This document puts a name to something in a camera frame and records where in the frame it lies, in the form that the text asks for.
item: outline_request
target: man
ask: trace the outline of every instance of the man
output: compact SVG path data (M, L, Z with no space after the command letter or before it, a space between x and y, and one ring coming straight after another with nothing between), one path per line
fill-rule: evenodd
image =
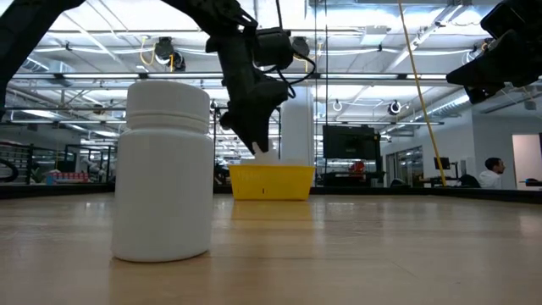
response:
M505 164L499 158L489 158L485 160L485 170L480 174L478 182L484 189L502 189L501 175L505 172Z

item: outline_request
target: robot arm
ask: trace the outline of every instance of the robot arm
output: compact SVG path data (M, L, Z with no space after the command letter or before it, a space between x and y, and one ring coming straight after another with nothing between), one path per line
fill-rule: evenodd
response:
M85 0L14 0L0 18L0 118L5 89L20 65L65 10ZM256 66L286 69L293 61L290 33L281 28L257 30L258 23L236 0L163 0L193 18L210 35L206 52L218 53L223 86L230 95L223 127L232 129L252 150L268 151L271 113L288 99L289 84L266 76Z

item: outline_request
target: yellow plastic tub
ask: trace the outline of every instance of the yellow plastic tub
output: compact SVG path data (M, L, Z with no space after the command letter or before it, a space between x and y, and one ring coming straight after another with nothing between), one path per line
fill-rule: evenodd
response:
M230 165L235 200L307 200L312 166Z

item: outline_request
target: column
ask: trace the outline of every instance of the column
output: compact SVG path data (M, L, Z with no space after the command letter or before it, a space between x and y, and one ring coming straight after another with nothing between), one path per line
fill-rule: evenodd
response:
M314 101L310 86L294 87L296 98L282 103L280 158L286 163L314 166Z

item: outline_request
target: white plastic bottle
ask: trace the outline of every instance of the white plastic bottle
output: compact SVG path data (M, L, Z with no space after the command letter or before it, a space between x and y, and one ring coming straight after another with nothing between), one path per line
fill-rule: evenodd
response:
M128 90L113 212L116 258L167 262L206 252L213 211L209 96L170 81Z

